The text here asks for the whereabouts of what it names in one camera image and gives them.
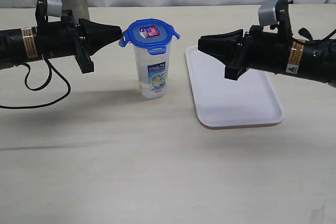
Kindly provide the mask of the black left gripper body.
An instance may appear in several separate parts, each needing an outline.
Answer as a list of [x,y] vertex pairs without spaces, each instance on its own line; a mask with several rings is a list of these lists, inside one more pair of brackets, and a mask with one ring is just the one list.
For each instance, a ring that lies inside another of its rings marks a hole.
[[47,59],[74,56],[82,73],[93,72],[93,61],[72,11],[62,9],[61,17],[52,17],[46,15],[46,7],[46,0],[37,0],[35,19],[40,52]]

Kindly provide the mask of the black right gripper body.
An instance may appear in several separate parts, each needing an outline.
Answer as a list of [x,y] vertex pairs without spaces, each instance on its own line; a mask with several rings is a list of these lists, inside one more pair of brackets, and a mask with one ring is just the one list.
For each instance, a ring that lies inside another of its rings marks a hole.
[[292,3],[290,0],[278,0],[275,25],[251,26],[240,42],[238,60],[225,67],[226,79],[238,80],[249,68],[270,72],[284,71],[285,57],[288,56],[292,45],[289,18],[289,5]]

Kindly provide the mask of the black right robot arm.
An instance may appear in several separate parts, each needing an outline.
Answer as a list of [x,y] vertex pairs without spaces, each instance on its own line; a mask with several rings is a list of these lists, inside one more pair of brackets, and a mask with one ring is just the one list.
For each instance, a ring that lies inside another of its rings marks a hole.
[[248,32],[201,36],[199,51],[225,65],[224,77],[238,80],[249,69],[326,83],[335,87],[335,31],[314,40],[306,28],[295,39],[290,0],[266,0],[258,9],[258,25]]

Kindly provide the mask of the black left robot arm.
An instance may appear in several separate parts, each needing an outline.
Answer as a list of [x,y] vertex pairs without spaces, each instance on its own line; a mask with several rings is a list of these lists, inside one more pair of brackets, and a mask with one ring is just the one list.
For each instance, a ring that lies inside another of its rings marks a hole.
[[1,69],[74,56],[81,72],[91,73],[90,57],[122,37],[119,26],[75,19],[62,0],[37,0],[35,19],[35,27],[1,30]]

